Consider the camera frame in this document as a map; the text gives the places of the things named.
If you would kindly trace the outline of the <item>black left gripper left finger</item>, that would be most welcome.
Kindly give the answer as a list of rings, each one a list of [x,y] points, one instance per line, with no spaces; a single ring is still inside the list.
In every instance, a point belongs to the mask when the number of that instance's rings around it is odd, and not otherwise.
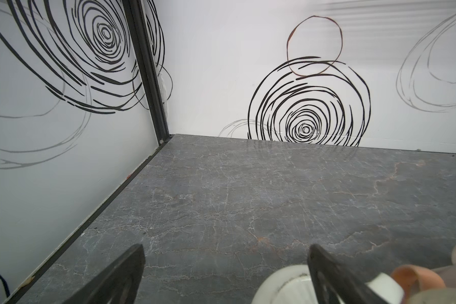
[[[134,303],[144,265],[144,247],[134,244],[65,303]]]

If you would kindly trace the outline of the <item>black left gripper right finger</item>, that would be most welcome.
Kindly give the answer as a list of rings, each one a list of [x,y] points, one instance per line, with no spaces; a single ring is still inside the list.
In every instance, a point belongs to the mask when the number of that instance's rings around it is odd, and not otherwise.
[[[319,244],[309,247],[307,265],[318,303],[386,302]]]

